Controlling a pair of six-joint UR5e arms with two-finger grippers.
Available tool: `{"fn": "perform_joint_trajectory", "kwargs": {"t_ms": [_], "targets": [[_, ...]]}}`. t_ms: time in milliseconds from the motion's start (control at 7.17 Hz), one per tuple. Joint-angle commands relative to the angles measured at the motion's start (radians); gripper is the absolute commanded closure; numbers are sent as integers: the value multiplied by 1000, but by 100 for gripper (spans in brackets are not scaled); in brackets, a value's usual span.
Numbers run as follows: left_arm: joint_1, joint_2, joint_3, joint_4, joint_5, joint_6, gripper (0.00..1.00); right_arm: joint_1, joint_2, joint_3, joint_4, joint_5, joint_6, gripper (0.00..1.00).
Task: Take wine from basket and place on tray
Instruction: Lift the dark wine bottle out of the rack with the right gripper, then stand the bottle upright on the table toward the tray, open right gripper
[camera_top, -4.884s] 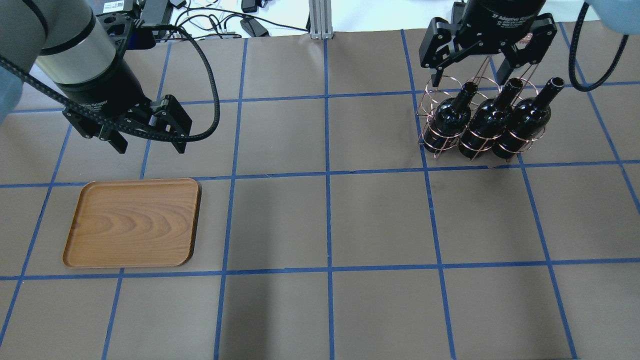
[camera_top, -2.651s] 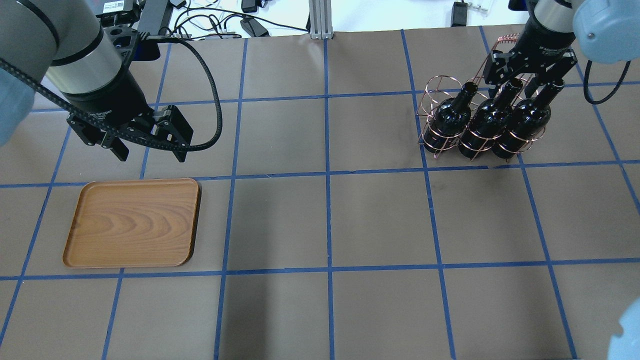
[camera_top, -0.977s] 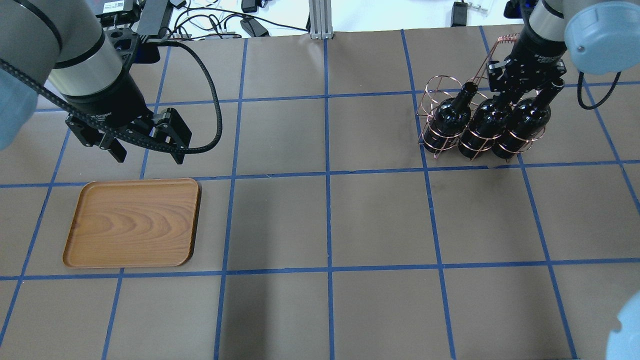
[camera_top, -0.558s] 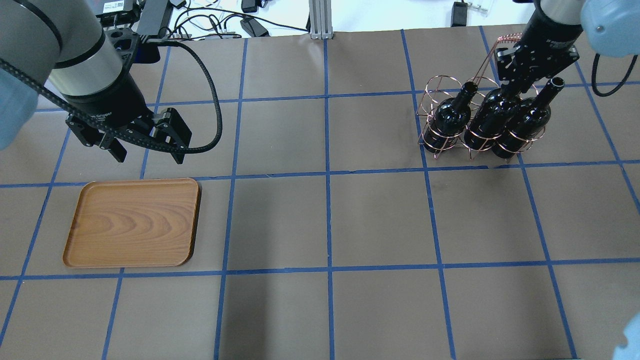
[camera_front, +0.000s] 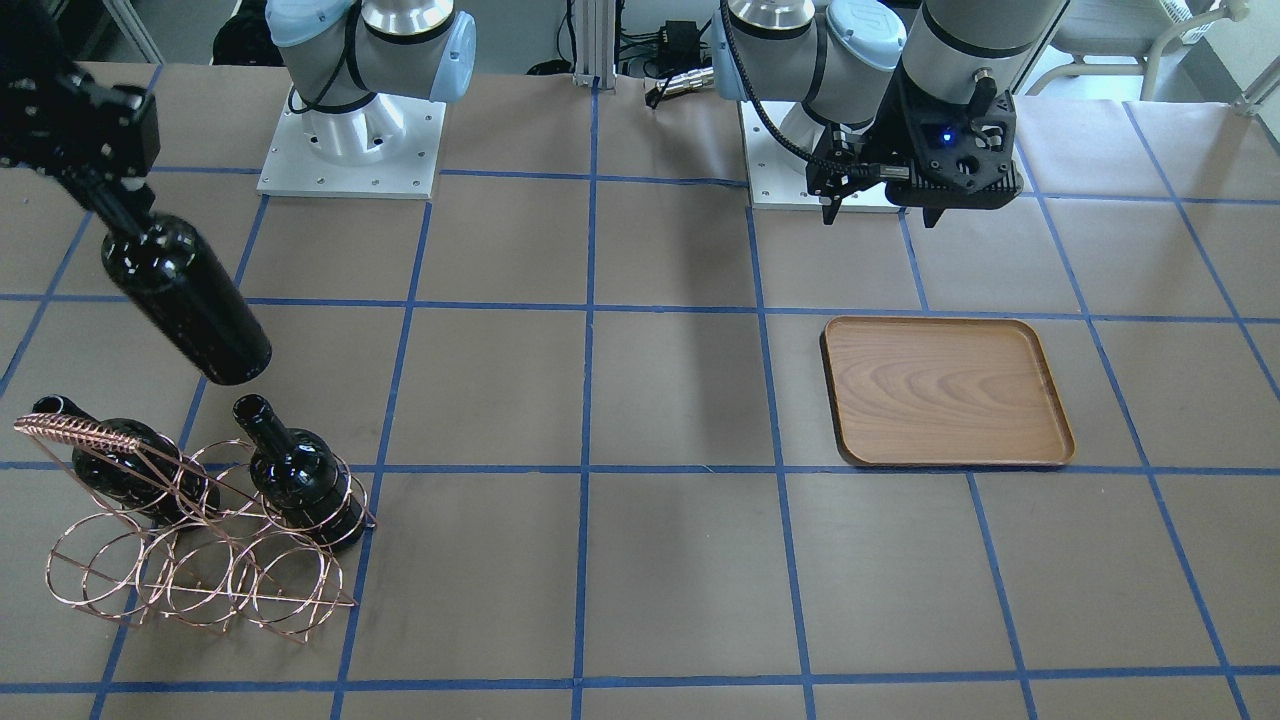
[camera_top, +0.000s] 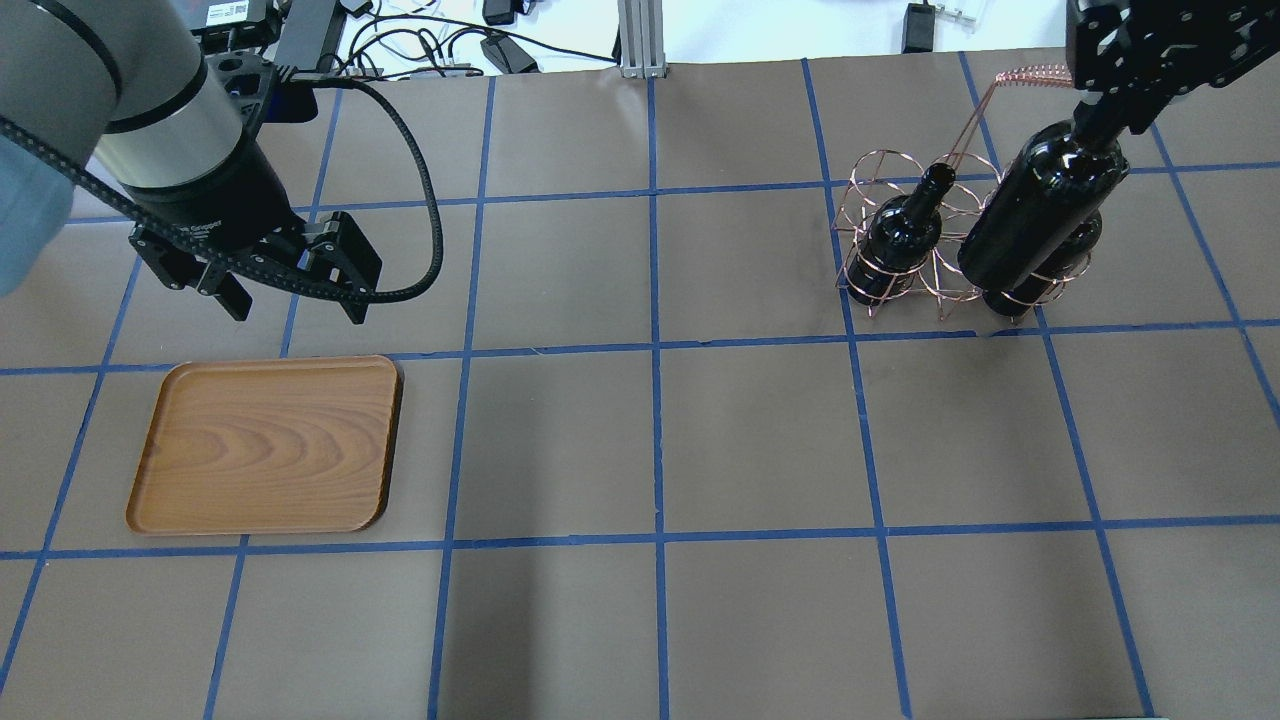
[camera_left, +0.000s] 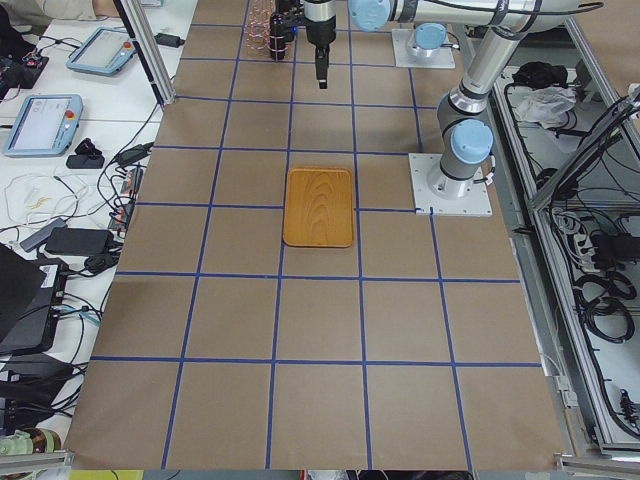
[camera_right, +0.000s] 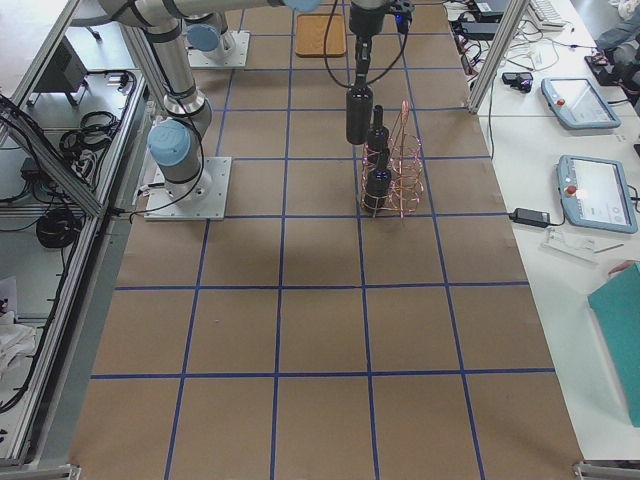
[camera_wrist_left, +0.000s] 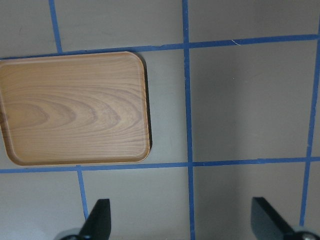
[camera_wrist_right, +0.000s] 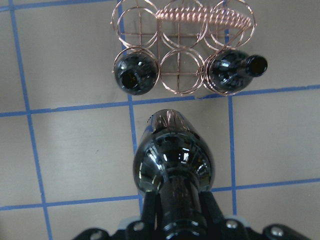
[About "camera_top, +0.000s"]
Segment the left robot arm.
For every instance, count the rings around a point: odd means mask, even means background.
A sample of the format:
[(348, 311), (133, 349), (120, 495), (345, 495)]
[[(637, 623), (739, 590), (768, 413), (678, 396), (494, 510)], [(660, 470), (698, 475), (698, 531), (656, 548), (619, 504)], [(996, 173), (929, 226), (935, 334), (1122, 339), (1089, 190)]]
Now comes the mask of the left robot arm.
[(166, 1), (5, 1), (3, 292), (15, 291), (82, 190), (134, 223), (168, 287), (234, 319), (243, 279), (365, 319), (381, 261), (355, 220), (306, 222), (259, 143), (306, 122), (307, 85), (255, 53), (207, 55)]

